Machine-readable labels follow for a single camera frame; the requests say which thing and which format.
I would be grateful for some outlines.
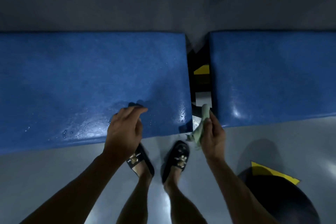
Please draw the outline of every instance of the light green cleaning cloth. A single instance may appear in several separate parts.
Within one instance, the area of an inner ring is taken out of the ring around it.
[[[202,105],[202,119],[198,127],[188,136],[188,141],[194,141],[197,145],[197,150],[201,148],[201,137],[203,135],[204,120],[210,118],[210,106],[208,104]]]

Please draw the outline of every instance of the blue padded bench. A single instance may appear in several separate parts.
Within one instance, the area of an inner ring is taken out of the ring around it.
[[[192,130],[184,34],[0,34],[0,154],[105,141],[130,103],[143,137]]]
[[[336,115],[336,33],[222,31],[209,38],[223,126]]]

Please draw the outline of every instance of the person's left hand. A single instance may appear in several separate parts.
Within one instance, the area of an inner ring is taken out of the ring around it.
[[[108,158],[126,161],[137,149],[142,139],[140,115],[145,107],[122,108],[116,113],[107,129],[103,154]]]

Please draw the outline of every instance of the sandal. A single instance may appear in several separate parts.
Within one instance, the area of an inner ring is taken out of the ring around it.
[[[149,169],[150,174],[154,176],[154,167],[151,161],[149,160],[142,144],[139,144],[138,148],[135,150],[135,153],[132,156],[130,156],[126,162],[128,166],[133,170],[133,167],[135,167],[137,164],[139,164],[143,160],[145,160],[145,163]]]
[[[166,165],[162,172],[162,183],[165,183],[168,178],[171,167],[178,167],[182,171],[185,169],[189,159],[190,149],[185,142],[177,141],[167,155]]]

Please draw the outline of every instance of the leg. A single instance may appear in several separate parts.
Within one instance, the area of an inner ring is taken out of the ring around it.
[[[207,224],[196,206],[179,190],[177,183],[181,169],[171,167],[169,176],[164,183],[165,191],[170,198],[171,221],[173,224]]]
[[[147,194],[152,175],[145,161],[132,168],[139,176],[139,181],[118,217],[117,224],[146,224],[148,219]]]

